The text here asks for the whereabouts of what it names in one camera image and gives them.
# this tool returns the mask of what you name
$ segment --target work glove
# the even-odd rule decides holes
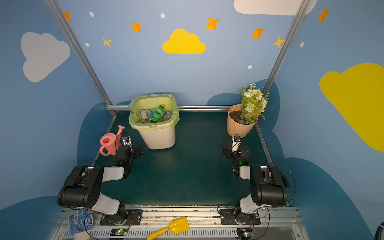
[[[73,214],[68,217],[70,232],[71,235],[74,236],[75,240],[91,239],[91,236],[88,234],[93,226],[93,218],[91,213],[91,211],[79,209],[77,210],[77,219]]]

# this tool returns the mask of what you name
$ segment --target shovel handle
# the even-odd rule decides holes
[[[166,233],[168,230],[169,230],[169,228],[166,227],[166,228],[163,228],[163,229],[161,229],[161,230],[159,230],[159,231],[157,231],[157,232],[154,232],[154,233],[152,233],[152,234],[149,234],[149,235],[147,236],[147,240],[155,239],[155,238],[157,238],[158,236],[160,236],[160,235]]]

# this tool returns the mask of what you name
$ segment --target white cloud decal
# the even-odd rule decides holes
[[[22,51],[26,58],[24,74],[34,83],[43,80],[71,54],[66,42],[58,41],[49,33],[39,35],[34,32],[24,33]]]
[[[308,14],[317,0],[311,0],[305,14]],[[235,0],[235,10],[242,14],[296,15],[301,0]]]

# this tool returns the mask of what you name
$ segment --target soil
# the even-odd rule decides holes
[[[239,111],[233,111],[233,112],[231,112],[231,113],[229,114],[229,116],[230,116],[235,122],[240,123],[241,118],[240,118],[240,115],[237,116],[238,113],[239,113]]]

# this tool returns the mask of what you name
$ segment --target plastic bottle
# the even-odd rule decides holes
[[[160,119],[161,122],[167,121],[172,117],[172,112],[167,110],[164,112],[163,117]]]
[[[153,112],[153,115],[149,118],[149,122],[160,122],[161,117],[163,116],[164,113],[164,104],[160,104],[157,108],[155,108],[155,111]]]
[[[149,123],[149,121],[148,121],[148,119],[144,119],[144,120],[139,121],[139,123]]]
[[[140,110],[138,113],[137,113],[137,116],[139,118],[139,120],[144,120],[144,119],[147,119],[149,116],[148,116],[148,111],[146,110]]]

